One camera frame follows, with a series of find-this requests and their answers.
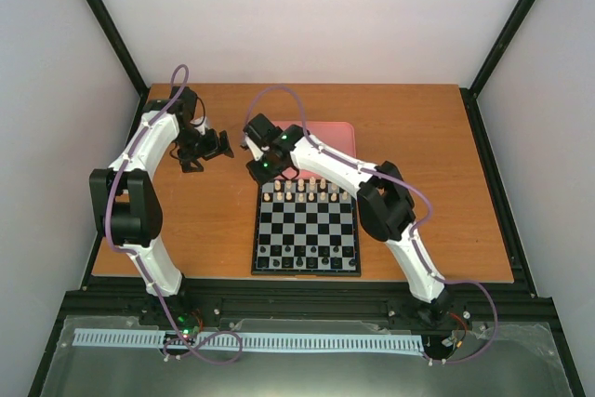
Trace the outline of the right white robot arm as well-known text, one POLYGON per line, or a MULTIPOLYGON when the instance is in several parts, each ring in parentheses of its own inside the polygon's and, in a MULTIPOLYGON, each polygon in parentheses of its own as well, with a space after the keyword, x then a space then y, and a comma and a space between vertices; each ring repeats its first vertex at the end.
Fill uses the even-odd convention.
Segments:
POLYGON ((243 133, 243 146, 253 156, 246 167, 258 184, 289 168, 306 170, 355 198, 362 228, 386 245, 405 275, 416 301, 405 306, 408 316, 427 327, 443 321, 452 297, 418 231, 412 197, 418 190, 403 181, 395 164, 358 160, 325 144, 302 126, 281 129, 262 113, 245 123, 243 133))

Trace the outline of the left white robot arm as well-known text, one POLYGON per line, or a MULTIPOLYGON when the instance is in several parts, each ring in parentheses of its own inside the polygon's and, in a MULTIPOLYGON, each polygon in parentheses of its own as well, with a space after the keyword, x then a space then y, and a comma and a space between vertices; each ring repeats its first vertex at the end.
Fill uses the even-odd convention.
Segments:
POLYGON ((226 131, 217 132, 204 115, 194 117, 204 103, 193 90, 173 86, 170 94, 145 104, 123 152, 109 167, 92 171, 89 188, 99 235, 131 259, 147 292, 165 297, 162 315, 180 325, 192 318, 193 302, 179 293, 183 274, 161 237, 164 215, 152 179, 169 148, 184 173, 202 172, 203 160, 234 154, 226 131))

